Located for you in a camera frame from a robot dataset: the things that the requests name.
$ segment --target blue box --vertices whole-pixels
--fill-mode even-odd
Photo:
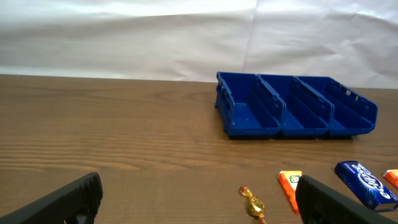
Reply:
[[[358,161],[339,162],[335,172],[366,207],[376,212],[398,207],[398,198]]]
[[[317,138],[371,132],[377,106],[329,77],[218,72],[229,137]]]

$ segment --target white wall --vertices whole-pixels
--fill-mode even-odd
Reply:
[[[215,82],[216,71],[398,88],[396,0],[3,0],[0,73]]]

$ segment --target brown wooden surface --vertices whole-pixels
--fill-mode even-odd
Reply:
[[[357,89],[379,106],[376,129],[345,140],[229,140],[215,83],[0,76],[0,216],[97,171],[101,223],[301,223],[276,179],[302,170],[356,199],[334,174],[359,160],[382,178],[398,169],[398,91]],[[398,221],[398,212],[383,215]]]

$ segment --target blue plastic container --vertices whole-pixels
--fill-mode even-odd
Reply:
[[[229,137],[352,136],[372,131],[377,106],[329,77],[217,73]]]
[[[333,105],[297,77],[260,75],[285,101],[283,136],[317,137],[329,131]]]
[[[274,136],[281,130],[284,102],[255,74],[217,73],[216,107],[228,136]]]
[[[367,134],[376,125],[377,105],[329,77],[299,77],[335,105],[331,136]]]

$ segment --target gold wrapper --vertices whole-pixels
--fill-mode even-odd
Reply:
[[[239,192],[243,197],[248,198],[247,208],[249,213],[258,217],[262,224],[267,224],[266,219],[264,218],[264,203],[256,196],[253,196],[251,191],[245,186],[242,186],[239,189]]]

